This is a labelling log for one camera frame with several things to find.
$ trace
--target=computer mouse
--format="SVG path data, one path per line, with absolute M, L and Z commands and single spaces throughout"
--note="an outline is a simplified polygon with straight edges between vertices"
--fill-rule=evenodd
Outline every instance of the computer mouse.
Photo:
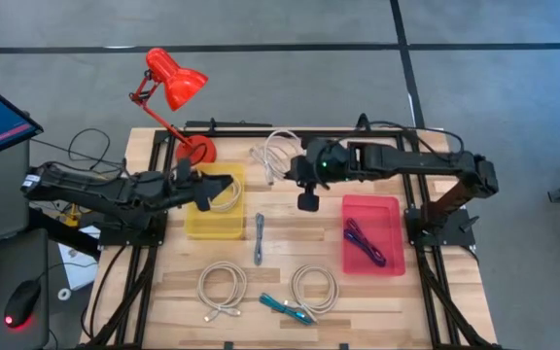
M 16 328 L 27 321 L 34 305 L 40 296 L 40 281 L 27 280 L 21 282 L 12 293 L 4 311 L 4 323 Z

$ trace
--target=lamp base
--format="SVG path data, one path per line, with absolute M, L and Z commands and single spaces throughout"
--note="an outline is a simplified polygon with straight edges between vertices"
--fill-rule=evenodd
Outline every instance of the lamp base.
M 194 135 L 187 138 L 192 144 L 179 143 L 176 148 L 175 158 L 178 161 L 182 158 L 189 158 L 192 164 L 200 162 L 214 162 L 217 157 L 217 150 L 210 138 L 202 135 Z

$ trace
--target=yellow bin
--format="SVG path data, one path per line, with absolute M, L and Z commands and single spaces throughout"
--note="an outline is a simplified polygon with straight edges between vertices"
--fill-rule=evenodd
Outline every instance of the yellow bin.
M 185 233 L 192 239 L 241 239 L 243 238 L 243 202 L 245 192 L 245 166 L 241 163 L 201 163 L 196 169 L 209 175 L 229 174 L 241 188 L 234 206 L 224 212 L 201 212 L 194 203 L 188 204 Z M 234 197 L 235 188 L 229 186 L 211 202 L 221 206 Z

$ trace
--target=red desk lamp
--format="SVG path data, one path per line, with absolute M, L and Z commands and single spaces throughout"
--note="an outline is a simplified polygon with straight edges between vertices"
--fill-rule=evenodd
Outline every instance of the red desk lamp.
M 185 137 L 174 125 L 148 107 L 148 100 L 161 83 L 165 89 L 167 104 L 172 111 L 176 111 L 206 84 L 208 78 L 192 69 L 182 68 L 164 49 L 154 48 L 148 51 L 146 63 L 150 69 L 144 72 L 142 84 L 129 95 L 131 101 L 142 107 L 146 113 L 181 141 L 176 148 L 176 159 L 189 157 L 192 164 L 215 161 L 217 151 L 208 137 L 202 135 Z M 148 82 L 153 82 L 153 87 L 150 90 L 143 90 Z

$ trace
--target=wooden table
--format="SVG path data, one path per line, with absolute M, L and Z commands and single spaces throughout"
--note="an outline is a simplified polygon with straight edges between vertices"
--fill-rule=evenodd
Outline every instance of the wooden table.
M 131 130 L 126 149 L 130 172 L 147 170 L 154 132 L 154 128 Z M 424 132 L 422 136 L 436 150 L 448 150 L 441 134 Z M 222 348 L 225 341 L 233 341 L 235 348 L 332 349 L 337 348 L 339 343 L 348 343 L 351 348 L 360 349 L 431 348 L 416 256 L 407 243 L 404 229 L 404 276 L 370 277 L 342 273 L 342 197 L 349 193 L 394 196 L 403 210 L 406 203 L 401 176 L 362 184 L 333 184 L 330 191 L 317 191 L 321 196 L 319 212 L 299 211 L 297 199 L 302 189 L 292 182 L 277 182 L 274 187 L 268 186 L 263 167 L 248 156 L 248 150 L 263 140 L 214 139 L 218 150 L 217 161 L 239 161 L 247 166 L 244 240 L 189 240 L 183 231 L 187 210 L 170 210 L 165 242 L 158 249 L 144 347 Z M 392 140 L 387 139 L 361 140 L 392 144 Z M 438 199 L 455 183 L 455 178 L 428 176 L 432 199 Z M 265 215 L 261 266 L 255 266 L 253 262 L 254 216 L 257 212 Z M 107 264 L 117 251 L 117 247 L 110 247 L 102 253 L 97 281 L 101 280 Z M 130 252 L 131 249 L 127 248 L 122 253 L 105 284 L 97 308 L 97 330 L 112 315 L 123 297 Z M 476 262 L 461 248 L 444 247 L 442 253 L 453 300 L 481 336 L 496 341 Z M 247 274 L 248 289 L 238 306 L 242 315 L 229 317 L 221 314 L 215 321 L 205 323 L 202 318 L 209 308 L 196 298 L 197 279 L 205 266 L 222 260 L 238 264 Z M 319 324 L 312 327 L 272 312 L 258 301 L 262 292 L 279 300 L 290 298 L 288 282 L 291 273 L 307 263 L 327 266 L 340 285 L 340 298 L 334 310 L 319 317 Z M 214 272 L 207 279 L 206 291 L 210 297 L 225 298 L 231 283 L 227 273 Z M 320 297 L 327 290 L 325 279 L 317 274 L 308 275 L 304 285 L 308 298 Z M 95 283 L 92 300 L 97 287 L 98 283 Z M 436 305 L 441 338 L 446 342 L 448 336 L 445 334 L 443 311 L 439 302 L 436 301 Z M 137 301 L 131 310 L 126 336 L 128 341 L 133 338 Z

